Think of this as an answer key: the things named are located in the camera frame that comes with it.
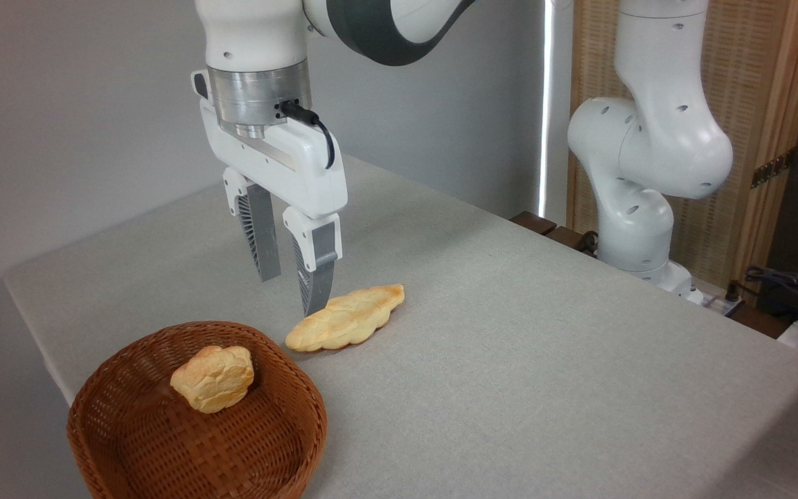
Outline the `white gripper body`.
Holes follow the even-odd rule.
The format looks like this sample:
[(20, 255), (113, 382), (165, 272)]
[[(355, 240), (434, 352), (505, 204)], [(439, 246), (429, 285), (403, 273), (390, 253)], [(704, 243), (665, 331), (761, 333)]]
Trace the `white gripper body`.
[(346, 205), (339, 146), (312, 111), (307, 69), (191, 75), (213, 154), (309, 218)]

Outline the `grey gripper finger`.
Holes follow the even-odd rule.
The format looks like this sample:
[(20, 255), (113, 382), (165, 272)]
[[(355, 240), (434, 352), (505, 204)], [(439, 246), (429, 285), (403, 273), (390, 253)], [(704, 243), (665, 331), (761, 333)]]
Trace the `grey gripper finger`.
[(341, 221), (336, 213), (309, 218), (294, 207), (285, 209), (283, 220), (292, 235), (303, 315), (314, 315), (328, 303), (335, 264), (342, 258)]
[(234, 168), (225, 168), (222, 179), (230, 212), (240, 221), (260, 280), (278, 277), (278, 237), (270, 192)]

